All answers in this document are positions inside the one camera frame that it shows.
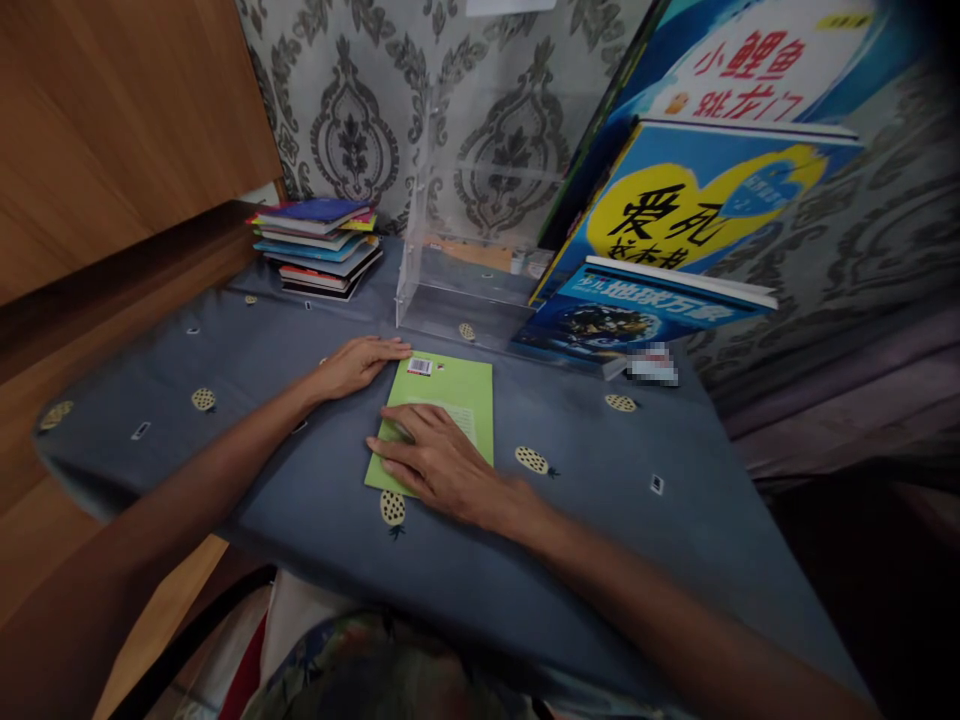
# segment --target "wooden cabinet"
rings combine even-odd
[[[281,175],[233,0],[8,0],[0,304]]]

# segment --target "wallpaper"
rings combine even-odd
[[[394,231],[425,143],[562,173],[649,4],[467,18],[465,0],[237,0],[289,196],[372,198]],[[478,237],[545,212],[557,189],[455,179],[428,179],[431,204],[461,203]]]
[[[850,115],[865,152],[709,271],[774,288],[780,309],[691,338],[708,389],[956,285],[958,108],[939,67],[914,66]]]

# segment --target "hand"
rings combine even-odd
[[[322,361],[307,382],[318,400],[338,400],[369,385],[390,360],[403,360],[412,354],[410,344],[401,343],[400,338],[354,338]]]
[[[427,507],[509,535],[539,499],[526,483],[506,480],[490,467],[446,410],[435,405],[400,405],[380,414],[413,437],[414,445],[367,438],[383,469],[420,496]]]

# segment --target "grey tablecloth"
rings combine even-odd
[[[53,473],[107,518],[347,339],[393,335],[399,242],[350,303],[284,295],[257,264],[208,291],[56,402],[72,412],[36,436]],[[246,295],[257,302],[248,305]],[[463,343],[406,333],[427,352],[494,364],[496,467],[642,552],[715,607],[855,691],[864,685],[810,585],[738,462],[686,358],[676,390],[620,386],[640,409],[612,410],[599,380]],[[379,492],[363,485],[363,439],[379,425],[393,370],[321,407],[288,439],[221,534],[318,583],[407,610],[458,638],[657,702],[643,658],[526,553],[407,503],[394,541]],[[216,413],[192,393],[216,394]],[[142,423],[139,440],[131,436]],[[541,452],[561,475],[526,472]],[[664,480],[650,490],[652,474]]]

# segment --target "white label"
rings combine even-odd
[[[557,0],[467,0],[467,17],[539,12],[553,10],[556,5]]]
[[[424,360],[423,358],[410,358],[410,364],[407,365],[407,372],[429,377],[433,373],[433,362]]]
[[[137,431],[136,431],[133,435],[130,436],[130,439],[131,439],[131,440],[139,440],[139,439],[142,438],[144,435],[146,435],[147,430],[149,430],[149,429],[150,429],[150,423],[148,423],[148,422],[142,423],[142,424],[140,425],[140,427],[137,428]]]

